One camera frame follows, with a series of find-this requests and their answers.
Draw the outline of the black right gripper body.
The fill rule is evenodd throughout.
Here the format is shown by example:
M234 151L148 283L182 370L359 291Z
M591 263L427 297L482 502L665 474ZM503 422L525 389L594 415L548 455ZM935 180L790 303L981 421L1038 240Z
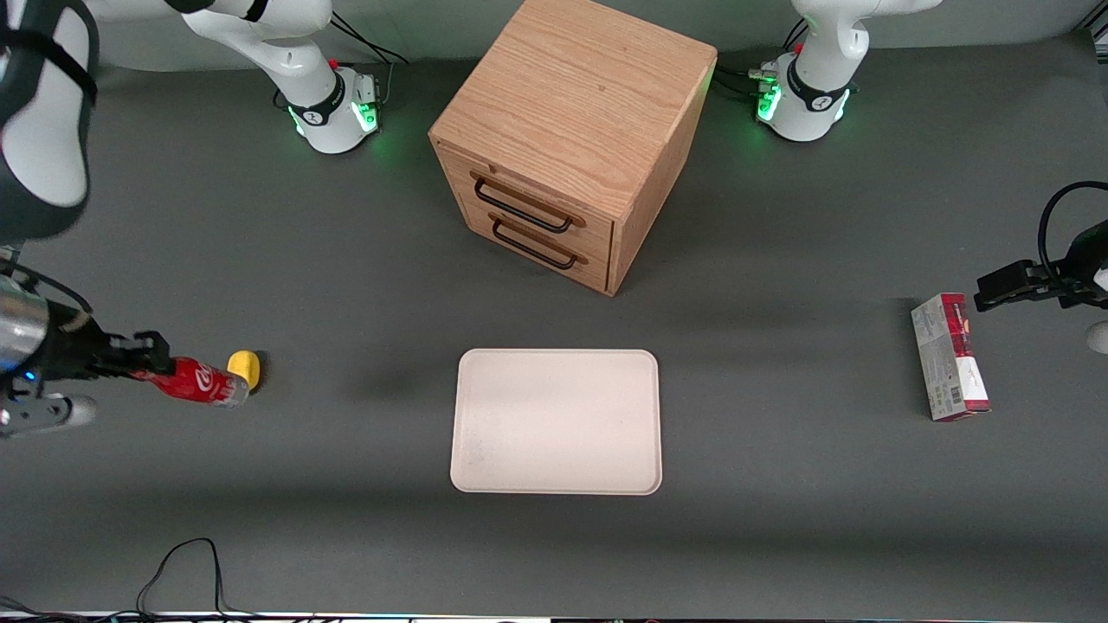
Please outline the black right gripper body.
M35 354L43 380L95 380L110 376L107 362L126 358L91 314L61 303L48 304L48 329Z

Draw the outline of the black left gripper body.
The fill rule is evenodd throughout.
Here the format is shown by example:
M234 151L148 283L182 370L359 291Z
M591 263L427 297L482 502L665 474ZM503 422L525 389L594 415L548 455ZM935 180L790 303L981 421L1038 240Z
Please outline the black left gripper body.
M1042 270L1046 275L1046 299L1057 299L1064 309L1075 306L1107 308L1107 221L1084 229L1073 238L1073 244L1060 261L1049 259L1047 229L1047 221L1042 219L1036 243Z

